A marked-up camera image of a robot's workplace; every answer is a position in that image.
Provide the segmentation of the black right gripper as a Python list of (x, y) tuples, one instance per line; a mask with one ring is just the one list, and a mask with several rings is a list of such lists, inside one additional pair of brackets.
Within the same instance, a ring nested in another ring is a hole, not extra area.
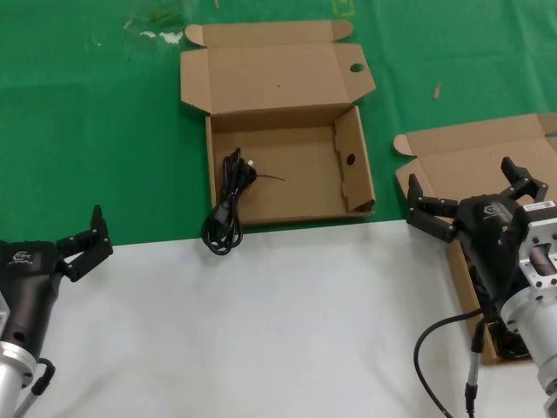
[(444, 242), (457, 238), (472, 260), (483, 286), (496, 306), (504, 305), (527, 281), (518, 273), (518, 243), (511, 232), (512, 218), (523, 196), (534, 203), (545, 200), (547, 184), (504, 157), (501, 170), (509, 187), (499, 194), (457, 200), (424, 195), (415, 174), (409, 175), (406, 223)]

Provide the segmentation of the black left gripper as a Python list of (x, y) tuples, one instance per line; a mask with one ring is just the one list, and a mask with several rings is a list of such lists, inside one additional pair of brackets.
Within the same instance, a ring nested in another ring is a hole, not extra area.
[(1, 243), (1, 294), (10, 309), (1, 341), (41, 354), (63, 275), (81, 280), (113, 254), (108, 226), (95, 205), (90, 229), (59, 240)]

